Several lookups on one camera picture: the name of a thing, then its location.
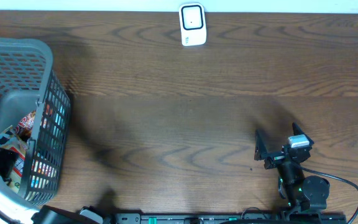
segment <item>wooden table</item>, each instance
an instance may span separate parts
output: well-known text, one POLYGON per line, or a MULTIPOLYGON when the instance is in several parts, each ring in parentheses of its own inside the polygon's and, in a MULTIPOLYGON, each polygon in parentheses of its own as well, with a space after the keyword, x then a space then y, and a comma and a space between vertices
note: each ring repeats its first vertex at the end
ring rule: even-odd
MULTIPOLYGON (((254 131, 265 129, 279 150, 292 121, 316 142, 305 167, 358 184, 358 15, 206 17, 207 43, 186 48, 177 13, 0 11, 0 37, 46 42, 75 96, 49 205, 285 205, 277 171, 254 161, 254 131)), ((328 211, 350 218, 357 191, 329 181, 328 211)))

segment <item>food wrapper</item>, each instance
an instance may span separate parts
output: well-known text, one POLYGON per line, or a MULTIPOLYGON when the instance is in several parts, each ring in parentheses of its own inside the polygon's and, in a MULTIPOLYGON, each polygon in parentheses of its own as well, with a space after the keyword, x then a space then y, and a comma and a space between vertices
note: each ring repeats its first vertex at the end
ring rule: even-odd
POLYGON ((9 175, 12 182, 8 185, 15 193, 18 193, 22 180, 25 152, 29 149, 29 146, 17 136, 13 127, 10 126, 0 133, 0 147, 19 154, 19 158, 9 175))
POLYGON ((31 137, 32 127, 34 126, 35 111, 32 111, 19 121, 14 129, 16 134, 23 140, 31 137))

